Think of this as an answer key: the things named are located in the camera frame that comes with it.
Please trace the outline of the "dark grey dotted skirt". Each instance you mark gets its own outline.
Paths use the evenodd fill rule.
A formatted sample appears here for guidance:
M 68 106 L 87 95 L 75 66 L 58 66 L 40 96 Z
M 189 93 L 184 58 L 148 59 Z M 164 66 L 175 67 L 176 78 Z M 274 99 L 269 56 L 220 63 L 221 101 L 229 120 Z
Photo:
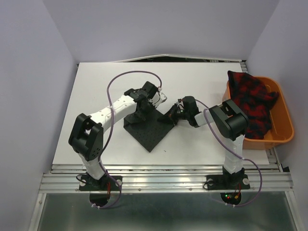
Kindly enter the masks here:
M 154 109 L 142 123 L 129 124 L 124 118 L 124 129 L 148 152 L 174 128 L 174 125 L 158 122 L 163 114 Z

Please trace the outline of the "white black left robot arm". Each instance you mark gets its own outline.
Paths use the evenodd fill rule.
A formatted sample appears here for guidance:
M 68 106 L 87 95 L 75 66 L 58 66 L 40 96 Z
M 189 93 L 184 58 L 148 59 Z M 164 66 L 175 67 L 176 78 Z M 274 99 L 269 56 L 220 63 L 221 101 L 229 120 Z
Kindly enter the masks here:
M 126 116 L 133 123 L 145 121 L 146 116 L 166 100 L 161 89 L 147 81 L 140 89 L 125 91 L 110 106 L 90 115 L 81 113 L 76 117 L 68 143 L 80 156 L 95 189 L 101 190 L 107 185 L 106 169 L 101 163 L 104 133 L 109 130 L 112 134 L 115 123 Z

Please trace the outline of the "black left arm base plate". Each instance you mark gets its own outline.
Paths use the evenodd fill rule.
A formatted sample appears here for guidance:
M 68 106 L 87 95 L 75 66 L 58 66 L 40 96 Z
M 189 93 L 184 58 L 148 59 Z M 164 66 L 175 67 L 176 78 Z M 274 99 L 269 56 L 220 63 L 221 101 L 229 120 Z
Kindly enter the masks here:
M 117 184 L 108 176 L 103 176 L 100 180 L 92 178 L 88 174 L 78 174 L 79 190 L 82 192 L 91 191 L 119 191 Z

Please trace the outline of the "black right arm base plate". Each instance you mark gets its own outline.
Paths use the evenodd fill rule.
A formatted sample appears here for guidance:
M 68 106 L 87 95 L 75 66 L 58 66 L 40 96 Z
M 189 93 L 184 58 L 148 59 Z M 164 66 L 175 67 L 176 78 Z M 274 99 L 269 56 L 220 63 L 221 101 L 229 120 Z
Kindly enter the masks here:
M 239 176 L 232 176 L 228 174 L 207 175 L 205 178 L 206 180 L 203 183 L 203 188 L 208 191 L 250 189 L 250 183 L 246 174 Z

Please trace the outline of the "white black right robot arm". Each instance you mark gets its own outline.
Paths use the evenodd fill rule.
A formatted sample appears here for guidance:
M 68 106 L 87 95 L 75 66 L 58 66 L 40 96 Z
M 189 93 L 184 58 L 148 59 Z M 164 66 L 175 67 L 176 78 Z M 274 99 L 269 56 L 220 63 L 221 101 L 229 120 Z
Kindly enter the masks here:
M 222 184 L 232 188 L 239 182 L 238 172 L 243 167 L 243 142 L 248 128 L 248 117 L 231 99 L 222 104 L 206 107 L 200 111 L 197 103 L 201 101 L 193 96 L 179 99 L 164 115 L 158 118 L 159 122 L 177 125 L 179 120 L 186 120 L 195 128 L 208 125 L 217 141 L 226 149 Z

